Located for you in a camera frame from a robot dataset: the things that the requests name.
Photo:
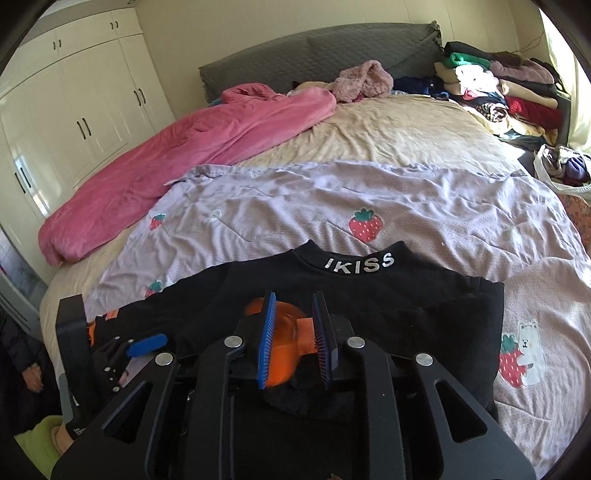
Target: hand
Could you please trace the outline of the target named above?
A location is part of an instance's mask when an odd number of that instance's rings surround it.
[[[32,364],[22,372],[22,377],[27,388],[33,393],[41,393],[43,391],[42,375],[41,368],[37,364]]]

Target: curtain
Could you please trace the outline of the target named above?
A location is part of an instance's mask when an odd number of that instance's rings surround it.
[[[571,96],[569,146],[591,153],[591,82],[552,21],[540,11],[550,58]]]

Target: white bag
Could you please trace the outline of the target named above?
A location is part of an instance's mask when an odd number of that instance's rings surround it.
[[[538,177],[538,180],[543,181],[554,193],[560,193],[562,195],[574,195],[576,197],[582,198],[585,202],[591,205],[591,184],[585,185],[583,187],[570,187],[568,185],[563,185],[561,183],[552,181],[552,178],[550,175],[548,175],[548,172],[546,172],[546,169],[542,164],[542,155],[548,149],[549,147],[544,145],[542,148],[540,148],[540,151],[534,159],[535,174]]]

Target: person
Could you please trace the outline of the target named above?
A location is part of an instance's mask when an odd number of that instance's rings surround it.
[[[12,435],[32,430],[46,417],[61,415],[55,373],[44,345],[26,335],[1,309],[0,397]]]

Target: white bear print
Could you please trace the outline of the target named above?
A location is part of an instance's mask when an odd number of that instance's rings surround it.
[[[527,367],[526,373],[521,375],[521,382],[524,387],[537,385],[546,373],[546,359],[540,345],[537,322],[527,325],[520,323],[517,326],[517,338],[517,348],[522,354],[517,358],[517,365]]]

